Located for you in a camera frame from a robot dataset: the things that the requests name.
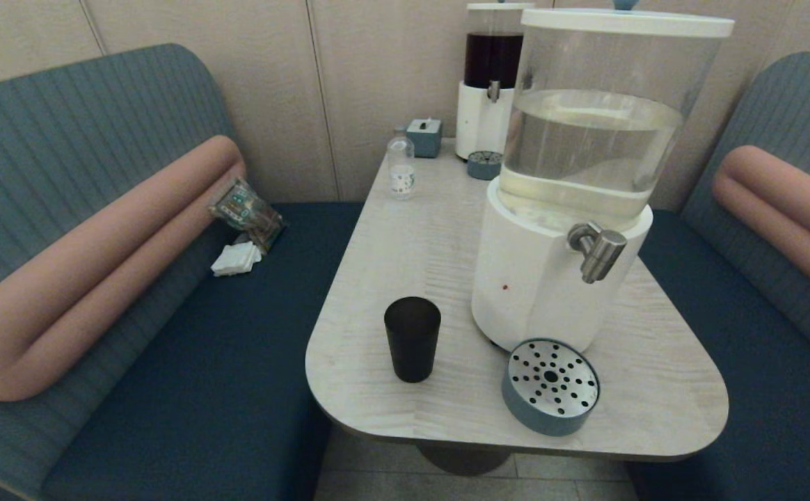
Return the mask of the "black plastic cup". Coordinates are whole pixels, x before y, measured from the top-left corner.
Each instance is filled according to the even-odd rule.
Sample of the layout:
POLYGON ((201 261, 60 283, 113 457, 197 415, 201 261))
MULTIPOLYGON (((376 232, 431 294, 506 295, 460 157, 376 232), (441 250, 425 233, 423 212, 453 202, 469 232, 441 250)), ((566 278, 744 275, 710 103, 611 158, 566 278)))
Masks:
POLYGON ((423 297, 393 301, 383 315, 393 371, 405 383, 421 383, 430 377, 436 360, 441 313, 423 297))

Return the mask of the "clear plastic bottle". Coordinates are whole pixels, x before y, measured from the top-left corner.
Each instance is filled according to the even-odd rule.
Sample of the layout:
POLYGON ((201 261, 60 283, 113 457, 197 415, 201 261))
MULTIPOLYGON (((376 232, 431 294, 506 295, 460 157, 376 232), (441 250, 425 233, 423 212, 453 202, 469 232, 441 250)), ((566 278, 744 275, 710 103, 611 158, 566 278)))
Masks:
POLYGON ((409 200, 415 193, 415 146, 408 138, 407 127, 395 128, 386 146, 387 173, 393 199, 409 200))

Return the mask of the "blue tissue box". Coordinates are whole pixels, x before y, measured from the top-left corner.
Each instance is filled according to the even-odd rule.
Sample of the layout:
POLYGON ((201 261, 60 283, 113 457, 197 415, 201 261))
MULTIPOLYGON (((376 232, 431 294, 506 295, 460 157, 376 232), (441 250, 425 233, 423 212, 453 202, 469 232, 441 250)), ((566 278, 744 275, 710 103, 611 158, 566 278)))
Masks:
POLYGON ((435 159, 440 154, 443 121, 440 118, 414 118, 408 124, 407 137, 413 143, 415 158, 435 159))

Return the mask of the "small blue drip tray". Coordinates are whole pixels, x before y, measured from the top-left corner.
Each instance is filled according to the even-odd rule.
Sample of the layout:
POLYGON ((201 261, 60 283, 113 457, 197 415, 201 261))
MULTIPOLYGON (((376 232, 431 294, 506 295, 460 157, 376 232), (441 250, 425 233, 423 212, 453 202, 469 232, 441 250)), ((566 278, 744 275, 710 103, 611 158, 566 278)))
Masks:
POLYGON ((468 175, 475 180, 494 180, 500 174, 503 159, 501 152, 472 152, 468 155, 468 175))

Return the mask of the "large clear water dispenser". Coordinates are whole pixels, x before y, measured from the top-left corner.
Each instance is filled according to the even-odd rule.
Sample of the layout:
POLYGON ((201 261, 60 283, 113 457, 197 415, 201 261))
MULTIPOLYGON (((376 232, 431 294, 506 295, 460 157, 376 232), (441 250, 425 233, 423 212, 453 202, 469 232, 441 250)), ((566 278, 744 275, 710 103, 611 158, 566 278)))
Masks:
POLYGON ((506 350, 530 338, 585 350, 652 228, 662 170, 729 18, 637 9, 526 10, 500 174, 486 191, 471 311, 506 350), (627 245, 584 283, 568 232, 593 221, 627 245))

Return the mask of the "dark drink dispenser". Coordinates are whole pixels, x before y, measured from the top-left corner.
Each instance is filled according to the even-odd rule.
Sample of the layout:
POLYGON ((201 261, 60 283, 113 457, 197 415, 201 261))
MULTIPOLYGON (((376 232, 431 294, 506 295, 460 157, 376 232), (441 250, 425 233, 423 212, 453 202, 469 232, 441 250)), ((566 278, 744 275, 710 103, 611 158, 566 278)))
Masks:
POLYGON ((459 83, 456 155, 501 153, 514 100, 525 28, 534 3, 469 3, 463 77, 459 83))

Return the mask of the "clear snack packet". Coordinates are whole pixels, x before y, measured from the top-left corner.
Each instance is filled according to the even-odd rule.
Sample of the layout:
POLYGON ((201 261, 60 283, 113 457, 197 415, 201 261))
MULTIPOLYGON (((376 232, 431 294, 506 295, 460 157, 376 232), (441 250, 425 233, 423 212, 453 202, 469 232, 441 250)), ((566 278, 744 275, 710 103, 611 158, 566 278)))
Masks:
POLYGON ((233 177, 214 194, 209 212, 231 228, 243 232, 261 253, 268 253, 287 227, 271 204, 258 196, 242 177, 233 177))

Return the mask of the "white paper napkins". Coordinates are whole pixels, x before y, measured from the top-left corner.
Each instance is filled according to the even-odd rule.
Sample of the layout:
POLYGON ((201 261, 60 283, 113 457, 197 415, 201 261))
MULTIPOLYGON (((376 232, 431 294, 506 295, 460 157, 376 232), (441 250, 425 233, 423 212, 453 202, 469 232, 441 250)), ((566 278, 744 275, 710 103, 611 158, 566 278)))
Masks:
POLYGON ((249 273, 262 260, 262 251, 251 241, 225 246, 211 265, 214 276, 233 276, 249 273))

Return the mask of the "large blue perforated drip tray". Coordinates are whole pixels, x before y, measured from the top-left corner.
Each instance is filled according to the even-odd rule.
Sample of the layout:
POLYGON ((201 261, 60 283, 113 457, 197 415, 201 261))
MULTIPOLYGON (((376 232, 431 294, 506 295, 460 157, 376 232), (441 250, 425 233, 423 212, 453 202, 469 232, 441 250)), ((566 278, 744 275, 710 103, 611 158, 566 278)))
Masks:
POLYGON ((533 338, 509 353, 501 393, 521 424, 537 434, 561 437, 585 424, 599 401, 601 383, 578 350, 560 340, 533 338))

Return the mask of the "steel dispenser tap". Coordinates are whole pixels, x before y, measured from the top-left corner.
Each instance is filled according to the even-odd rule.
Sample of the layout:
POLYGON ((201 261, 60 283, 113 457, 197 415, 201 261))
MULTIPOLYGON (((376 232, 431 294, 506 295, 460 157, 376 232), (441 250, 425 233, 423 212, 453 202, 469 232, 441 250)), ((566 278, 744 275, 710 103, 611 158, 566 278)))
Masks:
POLYGON ((603 228, 593 221, 574 225, 567 240, 571 250, 583 256, 580 272, 584 283, 605 279, 628 243, 620 232, 603 228))

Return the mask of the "teal ribbed booth sofa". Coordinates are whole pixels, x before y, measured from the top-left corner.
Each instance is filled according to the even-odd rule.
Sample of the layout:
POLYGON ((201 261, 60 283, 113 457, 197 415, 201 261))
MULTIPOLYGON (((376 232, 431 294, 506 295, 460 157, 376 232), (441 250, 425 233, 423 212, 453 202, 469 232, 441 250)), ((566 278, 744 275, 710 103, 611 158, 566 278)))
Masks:
MULTIPOLYGON (((214 136, 226 102, 189 49, 156 45, 0 82, 0 282, 214 136)), ((0 501, 312 501, 330 420, 306 347, 363 206, 281 204, 246 275, 210 266, 213 216, 61 379, 0 401, 0 501)))
POLYGON ((719 368, 729 416, 688 459, 628 463, 641 501, 810 501, 810 279, 715 200, 742 146, 810 175, 810 51, 759 73, 681 212, 654 210, 641 260, 719 368))

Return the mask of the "pink bolster cushion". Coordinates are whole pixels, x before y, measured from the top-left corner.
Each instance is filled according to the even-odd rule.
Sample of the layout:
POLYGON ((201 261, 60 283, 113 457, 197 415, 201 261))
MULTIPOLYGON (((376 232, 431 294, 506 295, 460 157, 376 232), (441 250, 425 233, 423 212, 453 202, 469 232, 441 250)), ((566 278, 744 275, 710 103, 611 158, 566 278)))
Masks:
POLYGON ((0 401, 58 383, 189 247, 215 193, 246 172, 214 136, 87 218, 0 282, 0 401))
POLYGON ((713 197, 810 279, 810 174, 743 145, 721 161, 713 197))

